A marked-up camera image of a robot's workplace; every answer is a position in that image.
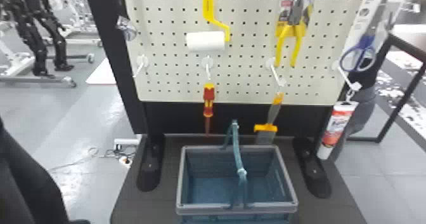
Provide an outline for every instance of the table surface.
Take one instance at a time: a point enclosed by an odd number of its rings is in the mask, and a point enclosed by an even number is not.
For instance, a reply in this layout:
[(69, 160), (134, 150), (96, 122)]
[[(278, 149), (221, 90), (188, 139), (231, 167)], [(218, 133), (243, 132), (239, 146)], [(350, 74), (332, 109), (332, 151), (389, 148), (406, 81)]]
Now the table surface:
[[(240, 144), (253, 143), (253, 138), (241, 138)], [(176, 185), (178, 183), (181, 147), (184, 145), (220, 145), (223, 138), (170, 137), (166, 138), (161, 182), (151, 192), (140, 192), (136, 187), (144, 140), (136, 153), (132, 167), (121, 188), (117, 202), (112, 211), (112, 224), (173, 224), (180, 223), (181, 218), (175, 212)], [(332, 162), (324, 162), (324, 168), (332, 184), (333, 194), (329, 199), (318, 199), (307, 190), (299, 164), (297, 162), (291, 139), (276, 138), (288, 173), (292, 180), (299, 210), (293, 223), (315, 224), (366, 224), (351, 193)]]
[(416, 48), (418, 52), (426, 53), (426, 33), (393, 31), (392, 35)]

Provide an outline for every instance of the basket handle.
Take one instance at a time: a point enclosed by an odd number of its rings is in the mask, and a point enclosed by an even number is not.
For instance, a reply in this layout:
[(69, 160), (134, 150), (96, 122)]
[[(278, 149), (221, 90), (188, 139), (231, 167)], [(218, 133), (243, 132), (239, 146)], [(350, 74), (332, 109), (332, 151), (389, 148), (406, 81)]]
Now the basket handle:
[[(232, 133), (232, 143), (233, 143), (233, 151), (236, 165), (236, 173), (238, 174), (238, 188), (243, 192), (243, 206), (247, 207), (247, 171), (244, 169), (243, 161), (241, 159), (240, 153), (240, 144), (238, 140), (238, 123), (236, 120), (232, 120), (231, 125), (228, 128), (228, 132), (226, 133), (225, 142), (223, 143), (221, 150), (224, 150), (229, 145), (229, 139)], [(229, 201), (228, 209), (232, 209), (234, 206), (235, 200), (238, 196), (238, 192), (235, 192), (235, 195), (231, 197)]]

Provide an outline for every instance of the spray can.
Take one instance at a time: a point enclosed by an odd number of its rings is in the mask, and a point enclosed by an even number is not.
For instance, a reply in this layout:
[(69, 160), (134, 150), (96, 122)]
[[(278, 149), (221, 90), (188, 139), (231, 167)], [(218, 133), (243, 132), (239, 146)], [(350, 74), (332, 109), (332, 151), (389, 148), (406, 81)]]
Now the spray can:
[(318, 158), (322, 160), (328, 159), (328, 156), (330, 156), (334, 146), (342, 136), (343, 130), (345, 130), (357, 106), (358, 102), (352, 101), (337, 102), (333, 106), (332, 116), (330, 117), (323, 138), (321, 139), (321, 144), (316, 153)]

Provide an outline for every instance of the pliers handle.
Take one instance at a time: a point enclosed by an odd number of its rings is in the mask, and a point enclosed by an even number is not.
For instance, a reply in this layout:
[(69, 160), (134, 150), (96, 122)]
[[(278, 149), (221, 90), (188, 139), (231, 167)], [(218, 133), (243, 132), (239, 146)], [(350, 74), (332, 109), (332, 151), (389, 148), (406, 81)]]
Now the pliers handle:
[(284, 39), (288, 37), (288, 34), (293, 31), (296, 36), (296, 45), (293, 50), (292, 59), (290, 61), (290, 66), (295, 67), (297, 55), (299, 54), (300, 47), (302, 45), (302, 37), (304, 36), (305, 26), (303, 24), (298, 25), (285, 25), (283, 31), (281, 32), (278, 43), (276, 45), (276, 56), (275, 56), (275, 67), (280, 66), (281, 62), (281, 49), (283, 47)]

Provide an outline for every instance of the plastic basket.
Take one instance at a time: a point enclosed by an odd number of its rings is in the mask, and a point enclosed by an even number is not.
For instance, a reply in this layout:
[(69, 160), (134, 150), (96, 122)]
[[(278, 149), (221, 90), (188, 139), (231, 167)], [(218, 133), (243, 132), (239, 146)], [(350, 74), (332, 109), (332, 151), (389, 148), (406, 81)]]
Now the plastic basket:
[(182, 148), (176, 213), (184, 220), (288, 220), (297, 206), (279, 148), (239, 147), (236, 121), (224, 145)]

